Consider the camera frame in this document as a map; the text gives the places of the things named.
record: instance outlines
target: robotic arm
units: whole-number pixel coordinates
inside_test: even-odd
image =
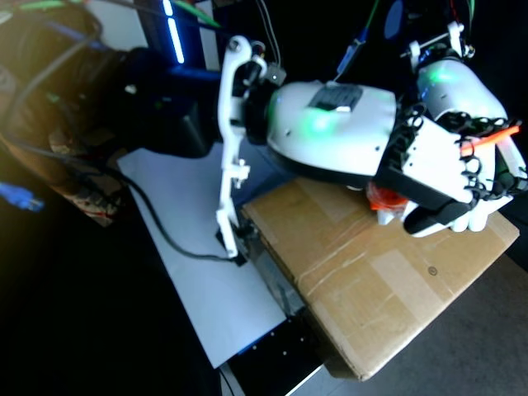
[[[408,199],[404,227],[415,237],[448,227],[482,230],[488,215],[528,190],[528,182],[510,137],[520,123],[507,119],[501,103],[463,63],[473,54],[460,40],[463,29],[454,22],[447,34],[410,44],[417,99],[408,108],[392,92],[361,85],[292,82],[278,89],[262,120],[272,157],[305,177],[353,189],[373,182],[400,194]],[[247,90],[235,96],[235,73],[243,65]],[[219,93],[224,157],[217,212],[230,257],[238,254],[231,187],[239,188],[250,170],[238,158],[246,136],[244,102],[265,76],[266,64],[248,40],[231,39]]]

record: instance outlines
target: gray floor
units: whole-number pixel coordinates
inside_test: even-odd
[[[322,369],[294,396],[526,394],[528,274],[501,259],[371,380]]]

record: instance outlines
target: blue cable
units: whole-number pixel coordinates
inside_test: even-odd
[[[23,187],[0,183],[0,196],[9,204],[22,210],[40,212],[44,208],[44,202],[35,198],[31,191]]]

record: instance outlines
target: white table surface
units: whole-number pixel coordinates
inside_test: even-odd
[[[121,171],[147,193],[165,228],[186,250],[225,256],[215,238],[222,145],[201,159],[137,150],[119,160]],[[263,148],[243,144],[241,158],[252,166],[236,191],[235,204],[250,200],[289,178],[266,158]],[[216,368],[254,343],[285,315],[251,262],[197,261],[181,256],[163,239],[143,201],[134,198],[191,323]]]

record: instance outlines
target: cardboard box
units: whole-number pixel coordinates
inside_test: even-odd
[[[517,238],[499,213],[481,233],[413,238],[379,226],[363,193],[297,179],[244,207],[279,267],[359,380],[367,380]]]

